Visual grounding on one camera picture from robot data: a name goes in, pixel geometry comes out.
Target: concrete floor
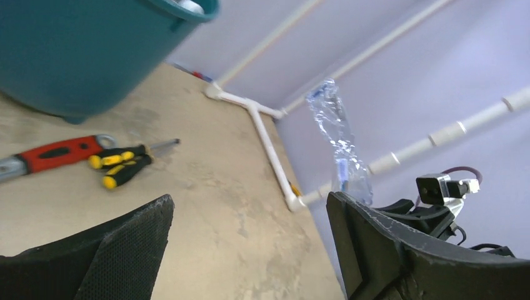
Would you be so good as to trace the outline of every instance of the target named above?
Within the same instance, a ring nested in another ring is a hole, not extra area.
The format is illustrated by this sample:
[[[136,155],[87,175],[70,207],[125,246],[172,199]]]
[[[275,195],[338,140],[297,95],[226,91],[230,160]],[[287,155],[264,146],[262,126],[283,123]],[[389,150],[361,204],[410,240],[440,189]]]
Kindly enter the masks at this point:
[[[153,299],[344,299],[311,215],[285,207],[247,112],[206,99],[203,86],[162,65],[113,110],[78,126],[0,96],[0,157],[98,133],[120,146],[182,141],[112,192],[84,163],[1,183],[0,254],[65,238],[167,193],[176,207]]]

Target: white pvc pipe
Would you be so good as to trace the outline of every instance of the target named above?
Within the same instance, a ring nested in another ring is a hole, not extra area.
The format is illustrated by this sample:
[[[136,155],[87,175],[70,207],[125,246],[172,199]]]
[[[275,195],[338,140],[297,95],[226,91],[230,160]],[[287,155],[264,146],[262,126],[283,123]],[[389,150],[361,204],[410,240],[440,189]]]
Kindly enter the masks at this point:
[[[425,21],[428,17],[432,16],[436,12],[438,12],[441,8],[443,8],[445,5],[453,2],[454,0],[438,0],[420,13],[413,16],[411,19],[408,19],[405,23],[398,26],[396,29],[392,30],[389,34],[384,36],[382,39],[380,39],[378,42],[373,44],[372,46],[368,47],[366,50],[364,50],[361,54],[354,57],[352,60],[347,62],[345,65],[340,67],[337,71],[331,73],[330,75],[326,76],[326,78],[333,78],[338,79],[342,77],[344,74],[348,73],[352,69],[356,68],[360,64],[362,64],[367,59],[371,58],[374,54],[378,53],[380,50],[385,48],[386,46],[390,45],[395,40],[399,39],[403,34],[410,31],[412,28],[416,27],[419,23]],[[285,114],[290,113],[291,111],[298,108],[300,105],[305,103],[305,97],[306,95],[311,92],[313,89],[317,88],[319,84],[315,85],[313,88],[311,88],[308,92],[305,92],[303,95],[298,97],[295,101],[293,101],[291,104],[286,106],[285,108],[281,109]]]
[[[269,137],[269,133],[267,132],[267,129],[265,128],[265,124],[263,124],[263,120],[261,119],[261,116],[259,115],[259,113],[262,112],[276,119],[279,119],[281,118],[283,113],[281,111],[277,111],[275,109],[271,109],[269,107],[263,106],[254,100],[239,97],[239,96],[230,94],[228,92],[224,92],[215,83],[209,84],[204,90],[204,94],[208,98],[227,101],[227,102],[242,106],[248,110],[250,116],[252,117],[252,121],[254,122],[254,125],[256,126],[256,130],[257,130],[257,133],[259,134],[259,138],[261,139],[261,142],[263,143],[263,148],[265,149],[265,152],[267,153],[267,157],[269,158],[269,161],[271,162],[272,169],[274,170],[278,183],[280,184],[280,188],[282,190],[282,193],[284,194],[285,203],[287,204],[287,207],[292,212],[296,212],[302,208],[305,208],[306,206],[302,203],[301,197],[297,197],[294,194],[293,190],[291,189],[291,185],[289,184],[287,176],[285,175],[285,172],[283,171],[283,168],[281,166],[281,162],[278,158],[278,155],[276,154],[276,150],[274,149],[273,142],[271,141],[271,138]]]
[[[247,104],[247,109],[250,116],[252,117],[252,120],[254,121],[254,124],[256,125],[257,133],[261,138],[263,148],[265,148],[265,151],[267,152],[267,156],[269,157],[272,168],[274,169],[274,173],[276,173],[280,188],[285,196],[285,202],[290,211],[296,212],[302,208],[305,208],[306,206],[300,201],[300,197],[297,197],[291,189],[291,185],[289,184],[287,176],[283,171],[281,162],[278,158],[278,155],[276,154],[276,150],[274,149],[273,142],[267,133],[267,129],[265,128],[263,120],[259,115],[258,106],[256,104],[257,102],[255,101],[249,101]]]
[[[278,38],[280,38],[287,30],[293,27],[300,19],[306,16],[313,8],[315,8],[322,0],[308,0],[297,10],[295,10],[287,19],[285,19],[276,29],[274,29],[267,37],[265,37],[252,51],[243,58],[237,65],[230,69],[226,74],[223,74],[216,83],[223,88],[232,78],[241,72],[250,62],[258,57],[270,45],[272,45]]]
[[[240,105],[240,106],[242,106],[244,108],[248,108],[248,106],[250,104],[252,104],[252,105],[256,106],[256,108],[257,108],[257,110],[259,112],[264,113],[264,114],[268,114],[269,116],[273,117],[274,119],[280,119],[280,118],[283,117],[283,112],[278,111],[276,109],[272,109],[272,108],[264,106],[264,105],[261,105],[258,102],[254,101],[252,99],[249,99],[249,98],[239,97],[239,96],[230,94],[228,92],[220,92],[219,93],[219,98],[221,100],[225,100],[227,102]]]
[[[373,176],[388,172],[398,167],[404,161],[408,161],[430,149],[445,145],[465,136],[471,130],[480,128],[510,113],[528,108],[530,108],[530,86],[511,96],[504,97],[502,102],[486,108],[463,121],[454,122],[439,131],[431,133],[428,137],[414,142],[398,152],[390,152],[380,157],[371,164],[368,164],[367,169],[369,175]],[[320,199],[326,199],[330,191],[331,182],[328,182],[316,189],[316,191],[303,196],[301,201],[305,205],[309,205]]]

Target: yellow and black screwdriver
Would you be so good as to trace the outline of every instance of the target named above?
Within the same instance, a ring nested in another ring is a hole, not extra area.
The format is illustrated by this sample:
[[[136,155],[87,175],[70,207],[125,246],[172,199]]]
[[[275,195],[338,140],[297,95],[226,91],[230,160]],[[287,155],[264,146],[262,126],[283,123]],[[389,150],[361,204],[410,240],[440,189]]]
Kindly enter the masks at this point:
[[[149,154],[150,151],[157,148],[173,146],[179,142],[179,139],[172,139],[165,142],[159,142],[151,146],[140,144],[136,147],[105,149],[96,155],[90,156],[88,158],[88,163],[94,169],[109,169],[125,161],[130,161],[138,156]]]
[[[108,189],[114,189],[127,183],[142,171],[143,168],[152,164],[155,157],[158,158],[166,154],[168,150],[179,143],[179,139],[172,139],[167,142],[152,145],[149,152],[135,156],[133,159],[113,167],[103,177],[103,186]]]

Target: mesh texture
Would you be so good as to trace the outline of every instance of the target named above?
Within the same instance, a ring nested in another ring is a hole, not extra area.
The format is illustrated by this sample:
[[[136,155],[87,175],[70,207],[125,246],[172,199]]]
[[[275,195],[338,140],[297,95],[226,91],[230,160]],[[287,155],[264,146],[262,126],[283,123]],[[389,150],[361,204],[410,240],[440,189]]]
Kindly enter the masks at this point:
[[[173,202],[155,202],[106,236],[74,300],[149,300],[168,243]]]

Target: red and black tool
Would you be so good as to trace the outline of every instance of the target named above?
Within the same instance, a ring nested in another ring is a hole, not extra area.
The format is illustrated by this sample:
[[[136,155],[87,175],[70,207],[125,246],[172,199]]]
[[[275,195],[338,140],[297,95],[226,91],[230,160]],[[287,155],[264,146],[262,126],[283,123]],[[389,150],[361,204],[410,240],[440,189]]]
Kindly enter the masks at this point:
[[[54,142],[0,159],[0,182],[18,176],[78,163],[103,149],[116,147],[116,140],[106,134]]]

